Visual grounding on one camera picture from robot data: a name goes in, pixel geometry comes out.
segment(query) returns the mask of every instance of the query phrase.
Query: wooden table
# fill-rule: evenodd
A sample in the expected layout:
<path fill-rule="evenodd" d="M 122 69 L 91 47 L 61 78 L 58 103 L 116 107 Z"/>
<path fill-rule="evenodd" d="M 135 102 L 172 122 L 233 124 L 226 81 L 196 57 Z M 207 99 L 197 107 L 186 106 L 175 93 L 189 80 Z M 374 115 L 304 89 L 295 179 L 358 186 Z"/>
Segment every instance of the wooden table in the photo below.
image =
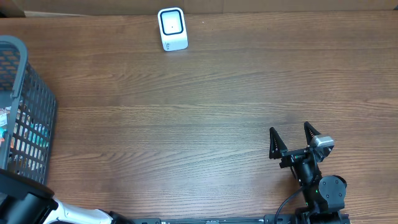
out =
<path fill-rule="evenodd" d="M 298 189 L 268 158 L 304 121 L 335 138 L 353 223 L 398 222 L 398 12 L 187 15 L 165 53 L 156 16 L 1 19 L 59 100 L 48 185 L 128 217 L 260 216 Z M 303 206 L 302 198 L 283 213 Z"/>

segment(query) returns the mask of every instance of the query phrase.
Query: basket handle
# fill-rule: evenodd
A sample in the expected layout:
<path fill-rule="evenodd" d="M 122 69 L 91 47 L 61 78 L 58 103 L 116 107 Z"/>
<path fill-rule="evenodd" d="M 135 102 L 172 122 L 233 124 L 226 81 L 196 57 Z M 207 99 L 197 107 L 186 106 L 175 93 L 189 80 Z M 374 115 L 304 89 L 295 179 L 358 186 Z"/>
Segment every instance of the basket handle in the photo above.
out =
<path fill-rule="evenodd" d="M 0 35 L 0 44 L 11 44 L 19 51 L 19 65 L 15 83 L 12 87 L 11 98 L 15 99 L 21 95 L 22 82 L 24 81 L 25 69 L 27 65 L 27 48 L 23 41 L 10 35 Z"/>

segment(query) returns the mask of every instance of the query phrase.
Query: gray plastic basket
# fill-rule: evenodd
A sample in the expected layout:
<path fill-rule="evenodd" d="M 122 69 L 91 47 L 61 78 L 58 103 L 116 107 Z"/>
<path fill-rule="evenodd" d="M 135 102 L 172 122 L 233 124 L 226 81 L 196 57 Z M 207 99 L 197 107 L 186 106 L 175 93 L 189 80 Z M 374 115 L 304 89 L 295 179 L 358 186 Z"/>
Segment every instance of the gray plastic basket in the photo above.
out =
<path fill-rule="evenodd" d="M 46 183 L 55 128 L 54 94 L 27 61 L 25 44 L 0 35 L 0 169 Z"/>

